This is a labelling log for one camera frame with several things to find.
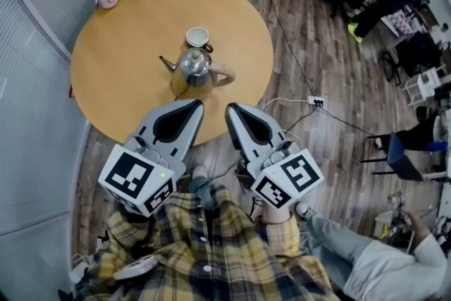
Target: black chair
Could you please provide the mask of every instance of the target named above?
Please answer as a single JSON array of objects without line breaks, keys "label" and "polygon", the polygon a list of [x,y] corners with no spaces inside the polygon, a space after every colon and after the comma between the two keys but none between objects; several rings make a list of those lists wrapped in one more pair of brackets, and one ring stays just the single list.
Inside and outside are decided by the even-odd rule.
[{"label": "black chair", "polygon": [[388,50],[383,51],[379,61],[383,62],[387,81],[390,82],[396,77],[397,86],[401,85],[399,68],[403,68],[412,78],[421,73],[421,66],[429,69],[435,68],[437,63],[440,64],[441,52],[428,33],[415,33],[411,39],[399,43],[395,50],[396,55]]},{"label": "black chair", "polygon": [[424,181],[423,176],[415,166],[410,161],[409,157],[405,154],[405,149],[402,146],[400,139],[395,133],[392,133],[390,137],[390,144],[388,146],[388,153],[386,158],[382,159],[365,159],[361,163],[373,163],[373,162],[387,162],[391,167],[391,172],[373,172],[374,175],[387,175],[396,174],[402,180],[415,180],[422,182]]}]

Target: blue chair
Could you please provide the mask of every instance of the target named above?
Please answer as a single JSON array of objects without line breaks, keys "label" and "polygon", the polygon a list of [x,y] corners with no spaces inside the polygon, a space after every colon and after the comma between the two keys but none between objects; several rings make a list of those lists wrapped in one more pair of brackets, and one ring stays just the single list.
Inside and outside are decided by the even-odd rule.
[{"label": "blue chair", "polygon": [[373,172],[374,175],[396,174],[402,180],[424,181],[421,173],[415,168],[409,157],[405,154],[400,139],[395,133],[390,136],[390,144],[388,146],[388,154],[382,159],[365,159],[360,163],[373,163],[386,161],[393,171],[391,172]]}]

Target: yellow plaid shirt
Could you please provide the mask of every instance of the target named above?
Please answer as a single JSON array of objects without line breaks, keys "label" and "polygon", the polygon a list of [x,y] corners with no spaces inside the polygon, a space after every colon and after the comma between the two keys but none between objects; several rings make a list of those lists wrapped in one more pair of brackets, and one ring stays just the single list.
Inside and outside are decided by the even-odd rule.
[{"label": "yellow plaid shirt", "polygon": [[[108,222],[109,246],[95,254],[75,299],[109,300],[122,286],[122,300],[338,300],[320,262],[299,249],[294,217],[253,223],[227,188],[210,192],[211,242],[197,195],[175,193],[150,220],[116,211]],[[159,264],[147,274],[113,278],[148,254]]]}]

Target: chair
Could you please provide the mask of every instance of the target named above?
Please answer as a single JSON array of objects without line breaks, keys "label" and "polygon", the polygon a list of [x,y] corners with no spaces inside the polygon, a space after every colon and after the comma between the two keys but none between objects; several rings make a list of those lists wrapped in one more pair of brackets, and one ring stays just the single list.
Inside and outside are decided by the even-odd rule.
[{"label": "chair", "polygon": [[387,175],[396,174],[402,180],[415,180],[422,182],[424,177],[411,163],[409,157],[405,154],[405,149],[402,146],[400,139],[395,133],[392,133],[390,137],[390,144],[388,146],[388,153],[386,158],[382,159],[365,159],[360,163],[373,163],[386,161],[391,167],[391,172],[373,172],[374,175]]},{"label": "chair", "polygon": [[420,66],[426,68],[436,66],[437,60],[440,62],[440,57],[433,46],[431,45],[431,36],[419,32],[410,39],[402,36],[389,45],[379,57],[379,61],[383,62],[387,81],[390,82],[396,77],[396,85],[401,85],[399,68],[403,68],[405,73],[412,78],[420,74]]},{"label": "chair", "polygon": [[409,95],[409,105],[415,106],[426,101],[429,97],[433,97],[435,89],[440,86],[441,81],[438,77],[437,69],[432,68],[419,75],[416,79],[408,80],[402,90],[405,90]]}]

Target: white box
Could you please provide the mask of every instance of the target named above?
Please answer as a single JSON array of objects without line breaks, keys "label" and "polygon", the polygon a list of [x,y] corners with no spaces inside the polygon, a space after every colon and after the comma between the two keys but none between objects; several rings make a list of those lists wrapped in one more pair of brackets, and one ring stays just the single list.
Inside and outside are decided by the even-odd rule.
[{"label": "white box", "polygon": [[319,183],[324,176],[308,149],[292,154],[265,168],[251,187],[275,209],[290,206]]},{"label": "white box", "polygon": [[170,169],[115,145],[99,183],[117,201],[150,217],[176,191],[173,174]]}]

